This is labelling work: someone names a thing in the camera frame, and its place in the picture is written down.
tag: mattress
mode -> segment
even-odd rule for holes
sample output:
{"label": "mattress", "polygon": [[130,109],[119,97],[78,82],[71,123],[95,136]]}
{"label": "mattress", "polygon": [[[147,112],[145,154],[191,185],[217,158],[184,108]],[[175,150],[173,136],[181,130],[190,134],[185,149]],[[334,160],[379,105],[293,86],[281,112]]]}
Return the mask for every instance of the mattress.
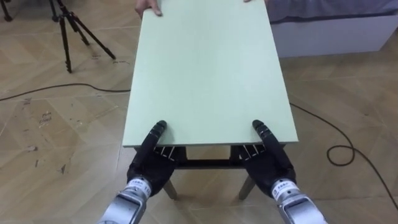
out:
{"label": "mattress", "polygon": [[398,0],[269,0],[271,22],[285,18],[365,16],[398,10]]}

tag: light green tabletop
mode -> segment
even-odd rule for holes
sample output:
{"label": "light green tabletop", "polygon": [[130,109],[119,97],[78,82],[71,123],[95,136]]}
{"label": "light green tabletop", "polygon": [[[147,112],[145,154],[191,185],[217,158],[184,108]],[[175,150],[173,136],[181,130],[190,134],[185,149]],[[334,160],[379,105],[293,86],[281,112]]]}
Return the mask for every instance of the light green tabletop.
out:
{"label": "light green tabletop", "polygon": [[123,146],[159,120],[160,145],[255,143],[263,121],[297,141],[263,0],[161,0],[144,13]]}

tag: electric cord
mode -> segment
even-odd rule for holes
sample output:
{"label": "electric cord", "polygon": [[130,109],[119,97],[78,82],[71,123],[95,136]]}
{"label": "electric cord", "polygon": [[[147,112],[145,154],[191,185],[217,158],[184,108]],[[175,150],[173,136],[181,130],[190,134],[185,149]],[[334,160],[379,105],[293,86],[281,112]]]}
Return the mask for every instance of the electric cord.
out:
{"label": "electric cord", "polygon": [[[52,89],[52,88],[66,87],[66,86],[88,86],[88,87],[93,88],[93,89],[98,90],[98,91],[111,92],[111,93],[127,93],[127,92],[131,91],[131,90],[107,90],[107,89],[97,88],[97,87],[95,87],[93,85],[90,85],[90,84],[87,84],[87,83],[69,83],[69,84],[54,85],[54,86],[48,86],[48,87],[39,88],[39,89],[36,89],[36,90],[27,91],[27,92],[20,93],[20,94],[14,95],[14,96],[8,96],[8,97],[5,97],[5,98],[1,98],[0,101],[10,100],[10,99],[16,98],[18,96],[23,96],[23,95],[26,95],[26,94],[29,94],[29,93],[35,93],[37,91],[48,90],[48,89]],[[389,198],[391,199],[392,203],[394,204],[394,207],[398,211],[398,204],[394,200],[394,197],[392,196],[390,190],[388,189],[388,186],[387,186],[386,182],[381,177],[381,174],[379,173],[377,168],[374,166],[374,164],[370,161],[370,159],[367,156],[365,156],[359,149],[356,149],[354,147],[353,143],[351,142],[351,139],[340,128],[337,128],[334,124],[330,123],[326,119],[324,119],[324,118],[322,118],[322,117],[320,117],[320,116],[318,116],[318,115],[316,115],[316,114],[314,114],[312,112],[309,112],[308,110],[306,110],[306,109],[304,109],[304,108],[302,108],[300,106],[297,106],[297,105],[295,105],[293,103],[290,103],[290,105],[292,105],[292,106],[296,107],[297,109],[300,109],[300,110],[302,110],[302,111],[304,111],[304,112],[306,112],[306,113],[318,118],[319,120],[325,122],[326,124],[330,125],[335,130],[337,130],[348,141],[349,146],[335,145],[335,146],[330,147],[327,150],[327,152],[326,152],[326,157],[327,157],[328,161],[330,162],[330,164],[332,164],[334,166],[338,166],[338,167],[348,166],[351,163],[353,163],[353,161],[355,160],[355,155],[356,155],[356,153],[358,153],[372,167],[373,171],[376,173],[377,177],[379,178],[379,180],[381,181],[382,185],[384,186]],[[348,162],[337,163],[337,162],[335,162],[335,161],[333,161],[331,159],[330,152],[332,150],[338,149],[338,148],[351,149],[351,152],[352,152],[351,155],[352,156],[351,156],[351,159]]]}
{"label": "electric cord", "polygon": [[69,83],[69,84],[47,86],[47,87],[43,87],[43,88],[38,88],[36,90],[31,90],[31,91],[27,91],[27,92],[24,92],[24,93],[20,93],[20,94],[14,95],[14,96],[1,98],[0,102],[4,101],[4,100],[10,100],[10,99],[16,98],[18,96],[23,96],[23,95],[26,95],[26,94],[29,94],[29,93],[35,93],[37,91],[49,90],[49,89],[52,89],[52,88],[59,88],[59,87],[66,87],[66,86],[88,86],[88,87],[91,87],[91,88],[93,88],[95,90],[98,90],[98,91],[111,92],[111,93],[127,93],[127,92],[130,92],[130,90],[106,90],[106,89],[102,89],[102,88],[97,88],[97,87],[95,87],[93,85],[90,85],[90,84],[87,84],[87,83]]}
{"label": "electric cord", "polygon": [[[387,192],[389,198],[391,199],[392,204],[395,206],[396,210],[398,211],[397,202],[394,200],[394,197],[392,196],[390,190],[388,189],[388,186],[387,186],[386,182],[385,182],[384,179],[381,177],[381,174],[379,173],[378,169],[374,166],[374,164],[371,162],[371,160],[370,160],[367,156],[365,156],[365,154],[363,154],[359,149],[356,149],[356,148],[354,147],[354,145],[353,145],[353,143],[351,142],[351,140],[349,139],[349,137],[348,137],[340,128],[337,128],[334,124],[330,123],[330,122],[327,121],[326,119],[321,118],[320,116],[318,116],[318,115],[316,115],[316,114],[314,114],[314,113],[312,113],[312,112],[309,112],[308,110],[306,110],[306,109],[304,109],[304,108],[302,108],[302,107],[300,107],[300,106],[297,106],[297,105],[295,105],[295,104],[293,104],[293,103],[290,103],[290,105],[292,105],[292,106],[294,106],[294,107],[296,107],[296,108],[298,108],[298,109],[300,109],[300,110],[302,110],[302,111],[304,111],[304,112],[306,112],[306,113],[308,113],[308,114],[310,114],[310,115],[312,115],[312,116],[318,118],[319,120],[325,122],[326,124],[329,124],[331,127],[333,127],[334,129],[336,129],[341,135],[343,135],[344,138],[348,141],[349,146],[345,146],[345,145],[335,145],[335,146],[330,147],[330,148],[327,150],[327,152],[326,152],[326,157],[328,158],[330,164],[332,164],[332,165],[334,165],[334,166],[338,166],[338,167],[348,166],[348,165],[350,165],[351,163],[354,162],[355,153],[356,153],[356,152],[359,153],[359,155],[361,155],[361,157],[362,157],[366,162],[368,162],[368,164],[372,167],[373,171],[374,171],[374,172],[376,173],[376,175],[379,177],[379,179],[380,179],[381,183],[383,184],[383,186],[384,186],[384,188],[385,188],[385,190],[386,190],[386,192]],[[330,157],[330,152],[331,152],[332,150],[338,149],[338,148],[351,149],[351,152],[352,152],[351,155],[352,155],[352,156],[351,156],[351,159],[350,159],[348,162],[337,163],[337,162],[335,162],[335,161],[333,161],[333,160],[331,159],[331,157]]]}

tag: tiled floor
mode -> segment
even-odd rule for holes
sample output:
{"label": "tiled floor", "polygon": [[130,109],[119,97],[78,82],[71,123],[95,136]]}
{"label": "tiled floor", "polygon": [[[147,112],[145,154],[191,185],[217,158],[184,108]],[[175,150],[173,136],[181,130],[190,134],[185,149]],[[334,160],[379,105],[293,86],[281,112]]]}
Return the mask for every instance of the tiled floor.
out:
{"label": "tiled floor", "polygon": [[[140,20],[132,0],[66,1],[118,57],[91,39],[68,34],[73,74],[64,64],[59,27],[47,1],[13,1],[14,20],[0,19],[0,98],[49,85],[87,82],[130,87]],[[281,60],[290,101],[348,133],[379,169],[398,200],[398,33],[380,52]],[[131,149],[121,148],[129,94],[82,86],[0,102],[0,223],[94,223],[125,184]],[[301,189],[329,223],[398,223],[375,173],[358,156],[333,167],[326,150],[346,144],[321,121],[292,108],[300,142],[287,146]],[[227,147],[199,147],[190,157],[226,157]],[[338,149],[336,161],[350,152]],[[180,200],[164,192],[148,201],[142,223],[281,223],[258,189],[237,200],[243,170],[176,171]]]}

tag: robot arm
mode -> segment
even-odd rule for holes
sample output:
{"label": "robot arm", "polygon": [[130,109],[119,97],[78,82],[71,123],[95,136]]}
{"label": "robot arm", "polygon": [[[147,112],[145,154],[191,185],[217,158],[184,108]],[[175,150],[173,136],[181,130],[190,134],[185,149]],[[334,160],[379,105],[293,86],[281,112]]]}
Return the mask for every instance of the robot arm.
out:
{"label": "robot arm", "polygon": [[159,121],[149,132],[127,171],[127,186],[108,206],[98,224],[136,224],[149,197],[159,193],[170,179],[180,154],[178,147],[156,147],[166,129]]}
{"label": "robot arm", "polygon": [[289,179],[280,179],[272,187],[272,196],[278,204],[285,223],[327,223],[317,206]]}
{"label": "robot arm", "polygon": [[256,185],[276,201],[285,223],[327,223],[312,200],[296,186],[294,167],[273,133],[258,120],[253,121],[253,127],[262,145],[242,146],[240,155]]}
{"label": "robot arm", "polygon": [[[296,186],[295,171],[283,147],[260,121],[253,121],[262,145],[241,146],[245,169],[278,206],[286,224],[327,223],[317,206]],[[149,197],[157,194],[177,165],[179,149],[156,147],[166,123],[159,121],[145,138],[127,172],[127,186],[106,209],[98,224],[137,224]]]}

